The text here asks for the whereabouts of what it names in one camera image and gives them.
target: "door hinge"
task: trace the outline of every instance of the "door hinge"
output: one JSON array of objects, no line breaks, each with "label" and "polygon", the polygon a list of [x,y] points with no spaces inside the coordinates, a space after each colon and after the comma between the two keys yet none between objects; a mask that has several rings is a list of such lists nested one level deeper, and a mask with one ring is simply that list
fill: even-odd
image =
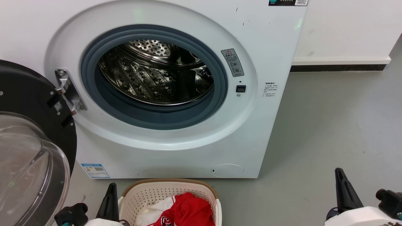
[{"label": "door hinge", "polygon": [[56,88],[56,91],[62,95],[64,100],[67,102],[71,114],[75,115],[80,110],[86,111],[87,107],[75,89],[68,71],[66,69],[56,69],[54,73],[59,84],[59,87]]}]

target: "gray floor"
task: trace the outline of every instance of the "gray floor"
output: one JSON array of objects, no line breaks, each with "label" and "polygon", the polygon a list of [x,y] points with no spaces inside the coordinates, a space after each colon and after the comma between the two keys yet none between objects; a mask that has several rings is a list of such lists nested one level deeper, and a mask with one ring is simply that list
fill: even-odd
[{"label": "gray floor", "polygon": [[[336,206],[334,169],[364,205],[380,188],[402,191],[402,40],[382,72],[291,73],[258,179],[205,179],[223,225],[323,225]],[[94,218],[111,181],[72,175],[66,205]],[[133,180],[115,181],[121,193]]]}]

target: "sticker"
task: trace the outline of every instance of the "sticker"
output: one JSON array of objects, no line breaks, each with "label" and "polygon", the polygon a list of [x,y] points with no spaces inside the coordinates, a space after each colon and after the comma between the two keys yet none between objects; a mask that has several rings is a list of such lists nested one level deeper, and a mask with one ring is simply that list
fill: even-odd
[{"label": "sticker", "polygon": [[308,0],[296,0],[295,6],[307,6]]},{"label": "sticker", "polygon": [[110,178],[102,164],[81,164],[91,178]]},{"label": "sticker", "polygon": [[224,55],[225,60],[232,71],[233,77],[244,76],[242,64],[240,63],[234,49],[224,49],[221,53]]},{"label": "sticker", "polygon": [[269,0],[268,6],[307,6],[308,0]]},{"label": "sticker", "polygon": [[56,108],[57,112],[59,112],[63,108],[63,106],[59,101],[54,105],[54,108]]},{"label": "sticker", "polygon": [[263,97],[274,97],[277,90],[278,85],[275,82],[264,82]]}]

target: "laundry basket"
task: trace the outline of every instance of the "laundry basket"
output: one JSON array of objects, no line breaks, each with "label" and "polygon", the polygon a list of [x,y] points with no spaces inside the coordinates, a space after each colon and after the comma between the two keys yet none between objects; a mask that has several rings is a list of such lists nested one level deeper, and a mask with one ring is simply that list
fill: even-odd
[{"label": "laundry basket", "polygon": [[207,183],[190,179],[146,179],[130,185],[119,199],[119,218],[135,225],[137,214],[147,205],[156,204],[173,195],[191,192],[207,200],[215,226],[222,226],[222,208],[216,191]]}]

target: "open door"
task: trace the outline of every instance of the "open door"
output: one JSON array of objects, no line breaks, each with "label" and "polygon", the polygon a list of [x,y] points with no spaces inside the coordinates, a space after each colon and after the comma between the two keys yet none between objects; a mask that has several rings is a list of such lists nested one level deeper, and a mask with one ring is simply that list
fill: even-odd
[{"label": "open door", "polygon": [[50,225],[65,200],[77,149],[63,96],[40,74],[0,60],[0,219]]}]

